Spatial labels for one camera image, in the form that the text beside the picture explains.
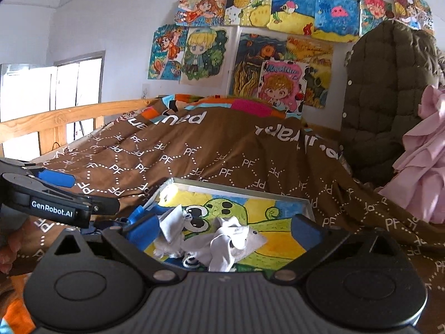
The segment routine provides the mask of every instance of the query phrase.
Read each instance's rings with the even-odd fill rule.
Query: bed
[[[136,112],[99,129],[104,116],[128,111]],[[97,130],[69,149],[58,149],[52,158],[54,144],[63,148],[66,143],[65,125],[89,118],[94,118]],[[118,197],[121,215],[166,178],[178,177],[306,198],[322,226],[351,232],[382,227],[402,245],[426,283],[429,301],[420,330],[435,333],[445,322],[444,229],[413,218],[355,181],[338,159],[338,132],[309,126],[255,100],[170,95],[0,123],[0,143],[36,131],[43,165],[73,174],[75,192]],[[41,240],[47,247],[63,229],[34,222],[35,232],[19,253],[12,275],[32,271],[44,252]],[[21,291],[23,279],[13,281]]]

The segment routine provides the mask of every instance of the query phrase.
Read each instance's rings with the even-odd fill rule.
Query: human hand
[[[31,229],[31,221],[27,219],[20,229],[8,236],[8,244],[0,249],[0,271],[9,274],[13,262],[17,258],[17,252],[22,247],[23,239]]]

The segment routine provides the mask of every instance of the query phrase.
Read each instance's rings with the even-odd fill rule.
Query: brown blanket
[[[419,221],[354,181],[332,145],[306,132],[300,120],[284,119],[282,112],[257,102],[234,102],[204,99],[177,111],[168,99],[159,100],[142,115],[115,123],[47,162],[47,167],[75,175],[76,192],[119,197],[121,214],[142,203],[156,185],[178,177],[307,198],[322,226],[351,232],[382,227],[398,240],[428,290],[419,330],[443,332],[444,226]],[[162,113],[172,115],[156,118]],[[34,221],[35,232],[12,273],[32,270],[62,229]]]

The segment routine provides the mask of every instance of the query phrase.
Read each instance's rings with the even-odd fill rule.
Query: white wall
[[[64,0],[53,16],[48,62],[106,50],[102,101],[137,99],[144,84],[149,97],[159,94],[224,94],[174,81],[147,80],[154,31],[172,23],[177,0]],[[438,45],[445,48],[445,0],[427,0],[434,13]],[[349,44],[336,44],[326,108],[305,107],[310,122],[339,129],[346,87],[343,59]]]
[[[45,64],[51,17],[60,0],[0,3],[0,64]]]

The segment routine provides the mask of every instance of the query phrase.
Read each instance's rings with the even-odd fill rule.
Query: pink ruffled garment
[[[403,136],[399,172],[379,193],[426,222],[445,222],[445,91],[427,86],[418,111],[423,119]]]

